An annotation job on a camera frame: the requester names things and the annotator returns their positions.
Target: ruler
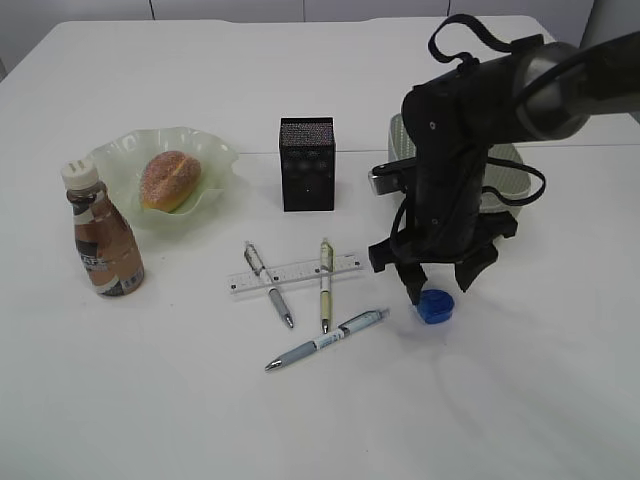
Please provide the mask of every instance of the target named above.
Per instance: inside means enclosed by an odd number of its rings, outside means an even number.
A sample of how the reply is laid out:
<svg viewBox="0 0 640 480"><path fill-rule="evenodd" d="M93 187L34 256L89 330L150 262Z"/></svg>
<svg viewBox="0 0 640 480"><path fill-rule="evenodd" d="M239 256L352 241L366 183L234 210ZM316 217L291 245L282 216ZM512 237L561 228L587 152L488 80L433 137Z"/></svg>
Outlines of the ruler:
<svg viewBox="0 0 640 480"><path fill-rule="evenodd" d="M349 255L337 255L333 259L333 272L320 270L320 259L308 262L290 263L280 267L267 268L275 285L302 282L324 276L335 276L341 273L354 272L362 269L362 262L354 253ZM249 292L258 288L264 288L260 278L253 272L235 273L227 277L229 293L232 295Z"/></svg>

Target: bottle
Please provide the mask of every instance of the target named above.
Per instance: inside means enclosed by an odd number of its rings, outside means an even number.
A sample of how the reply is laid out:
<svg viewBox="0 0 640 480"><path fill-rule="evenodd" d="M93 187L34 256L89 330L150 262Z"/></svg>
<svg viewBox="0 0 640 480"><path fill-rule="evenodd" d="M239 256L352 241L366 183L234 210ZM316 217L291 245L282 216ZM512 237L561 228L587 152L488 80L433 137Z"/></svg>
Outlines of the bottle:
<svg viewBox="0 0 640 480"><path fill-rule="evenodd" d="M107 196L93 161L62 168L73 206L76 247L95 290L109 297L133 292L144 277L138 245L127 221Z"/></svg>

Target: pen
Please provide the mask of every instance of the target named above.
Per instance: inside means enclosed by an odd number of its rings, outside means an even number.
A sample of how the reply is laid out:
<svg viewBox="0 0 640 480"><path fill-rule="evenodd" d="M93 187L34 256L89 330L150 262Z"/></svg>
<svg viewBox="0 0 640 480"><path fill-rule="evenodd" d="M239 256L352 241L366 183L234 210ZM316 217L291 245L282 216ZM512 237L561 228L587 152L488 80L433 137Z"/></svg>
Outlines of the pen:
<svg viewBox="0 0 640 480"><path fill-rule="evenodd" d="M271 275L269 275L264 263L262 263L262 259L260 259L260 255L258 255L256 247L251 242L245 242L244 258L247 260L247 263L251 267L251 270L253 270L256 277L260 278L262 281L262 284L265 286L267 294L271 299L271 303L276 307L276 311L278 312L278 315L280 315L280 318L282 318L282 321L289 328L293 328L293 317L291 316L291 312L289 312L287 304L284 303L280 290L278 290L278 287L274 285Z"/></svg>
<svg viewBox="0 0 640 480"><path fill-rule="evenodd" d="M339 325L334 331L325 333L310 342L303 343L299 347L280 355L264 367L264 369L268 372L269 370L276 370L278 368L291 365L298 360L302 360L303 358L316 353L318 350L322 350L324 347L328 347L332 343L348 337L352 333L356 333L370 327L371 325L375 325L388 315L389 309L369 310L368 312L361 313L357 317L353 317L351 320L347 320L343 324Z"/></svg>
<svg viewBox="0 0 640 480"><path fill-rule="evenodd" d="M333 247L326 238L320 244L320 320L322 333L328 333L331 328L331 276L333 272Z"/></svg>

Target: blue cap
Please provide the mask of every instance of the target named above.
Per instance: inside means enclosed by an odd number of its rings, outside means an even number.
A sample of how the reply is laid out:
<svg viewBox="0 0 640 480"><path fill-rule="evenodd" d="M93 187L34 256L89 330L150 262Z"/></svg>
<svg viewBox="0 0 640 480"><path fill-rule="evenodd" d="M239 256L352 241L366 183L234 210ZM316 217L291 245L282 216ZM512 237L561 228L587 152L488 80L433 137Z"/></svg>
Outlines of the blue cap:
<svg viewBox="0 0 640 480"><path fill-rule="evenodd" d="M425 290L420 294L418 313L425 323L434 325L446 322L451 318L453 298L442 290Z"/></svg>

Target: blue pen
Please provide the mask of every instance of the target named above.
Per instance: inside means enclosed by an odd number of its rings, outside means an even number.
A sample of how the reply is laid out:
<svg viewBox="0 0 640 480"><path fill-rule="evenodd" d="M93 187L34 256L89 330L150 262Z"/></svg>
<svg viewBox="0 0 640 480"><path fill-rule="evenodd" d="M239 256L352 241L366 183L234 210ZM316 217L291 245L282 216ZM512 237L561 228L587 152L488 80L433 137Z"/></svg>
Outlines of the blue pen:
<svg viewBox="0 0 640 480"><path fill-rule="evenodd" d="M268 372L270 370L276 370L278 368L291 365L298 360L302 360L303 358L316 353L318 350L322 350L324 347L328 347L332 343L342 340L343 338L347 338L352 333L359 332L371 325L375 325L388 315L389 309L370 310L368 312L361 313L357 317L353 317L351 320L347 320L343 324L339 325L337 329L329 333L325 333L315 340L303 343L299 347L280 355L264 367L264 369Z"/></svg>

